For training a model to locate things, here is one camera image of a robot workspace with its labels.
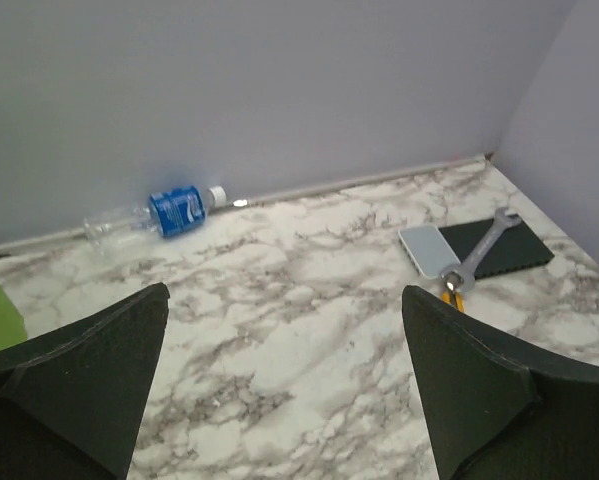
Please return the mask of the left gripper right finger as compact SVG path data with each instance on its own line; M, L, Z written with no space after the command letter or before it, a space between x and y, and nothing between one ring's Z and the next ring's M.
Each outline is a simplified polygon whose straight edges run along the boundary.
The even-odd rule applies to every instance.
M537 347L418 286L405 337L441 479L599 479L599 366Z

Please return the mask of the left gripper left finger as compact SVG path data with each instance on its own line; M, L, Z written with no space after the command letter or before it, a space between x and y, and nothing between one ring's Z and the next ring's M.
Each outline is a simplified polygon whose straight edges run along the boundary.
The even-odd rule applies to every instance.
M163 345L163 283L0 351L0 479L124 479Z

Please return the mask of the blue label bottle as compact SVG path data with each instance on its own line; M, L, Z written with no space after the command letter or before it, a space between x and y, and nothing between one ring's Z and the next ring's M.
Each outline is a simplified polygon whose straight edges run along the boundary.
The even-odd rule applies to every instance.
M208 215L228 203L225 189L201 190L193 185L154 193L143 203L117 207L84 220L84 233L98 251L127 251L154 240L186 234L206 221Z

